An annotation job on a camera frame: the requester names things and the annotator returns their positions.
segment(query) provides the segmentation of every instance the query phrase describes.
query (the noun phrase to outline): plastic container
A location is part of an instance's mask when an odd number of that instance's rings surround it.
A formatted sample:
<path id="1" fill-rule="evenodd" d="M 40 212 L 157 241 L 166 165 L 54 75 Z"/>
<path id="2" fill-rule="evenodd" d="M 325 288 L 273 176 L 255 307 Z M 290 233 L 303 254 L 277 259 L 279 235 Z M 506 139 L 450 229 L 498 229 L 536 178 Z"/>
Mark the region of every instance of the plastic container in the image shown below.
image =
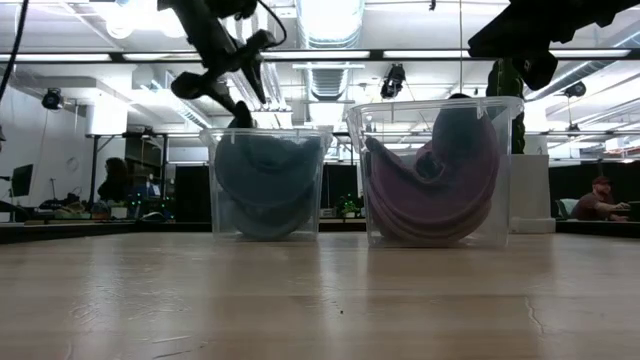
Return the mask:
<path id="1" fill-rule="evenodd" d="M 200 139 L 209 148 L 215 239 L 316 238 L 331 134 L 212 129 L 202 131 Z"/>
<path id="2" fill-rule="evenodd" d="M 372 246 L 500 247 L 517 98 L 368 104 L 347 114 Z"/>

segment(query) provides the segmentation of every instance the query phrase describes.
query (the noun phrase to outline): table surface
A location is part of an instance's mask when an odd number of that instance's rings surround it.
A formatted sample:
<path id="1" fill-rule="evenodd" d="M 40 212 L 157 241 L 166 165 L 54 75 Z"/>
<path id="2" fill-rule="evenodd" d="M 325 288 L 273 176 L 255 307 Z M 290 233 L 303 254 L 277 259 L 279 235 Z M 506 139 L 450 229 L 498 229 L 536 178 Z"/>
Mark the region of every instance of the table surface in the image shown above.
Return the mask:
<path id="1" fill-rule="evenodd" d="M 0 249 L 3 359 L 637 359 L 640 244 L 128 234 Z"/>

